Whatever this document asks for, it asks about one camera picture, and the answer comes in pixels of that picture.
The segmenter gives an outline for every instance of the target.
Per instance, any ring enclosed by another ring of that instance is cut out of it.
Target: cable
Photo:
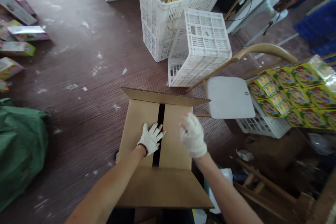
[[[233,19],[233,20],[227,20],[227,21],[238,21],[238,20],[242,20],[242,19],[246,18],[246,16],[248,15],[248,13],[250,13],[251,7],[252,7],[252,0],[250,0],[250,8],[249,8],[249,10],[247,11],[246,15],[243,18]]]

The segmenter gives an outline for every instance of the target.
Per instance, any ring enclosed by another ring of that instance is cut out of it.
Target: white chair seat
[[[214,119],[255,117],[246,82],[238,77],[211,77],[206,82],[209,114]]]

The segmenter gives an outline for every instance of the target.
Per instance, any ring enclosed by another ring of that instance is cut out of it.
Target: white glove
[[[194,114],[188,113],[187,116],[182,117],[180,134],[182,144],[192,158],[206,154],[207,145],[204,142],[203,128]]]
[[[143,132],[140,141],[137,145],[142,145],[146,149],[146,156],[153,154],[159,148],[159,143],[157,143],[161,138],[163,138],[164,133],[160,132],[162,125],[157,128],[158,124],[154,123],[151,129],[148,131],[147,123],[143,125]]]

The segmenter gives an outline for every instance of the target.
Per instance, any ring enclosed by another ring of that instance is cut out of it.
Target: blue crate
[[[308,42],[322,44],[336,37],[336,0],[332,0],[294,26]]]

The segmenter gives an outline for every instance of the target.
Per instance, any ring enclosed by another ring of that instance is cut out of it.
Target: green bag
[[[46,116],[39,110],[0,106],[0,212],[43,168],[48,146]]]

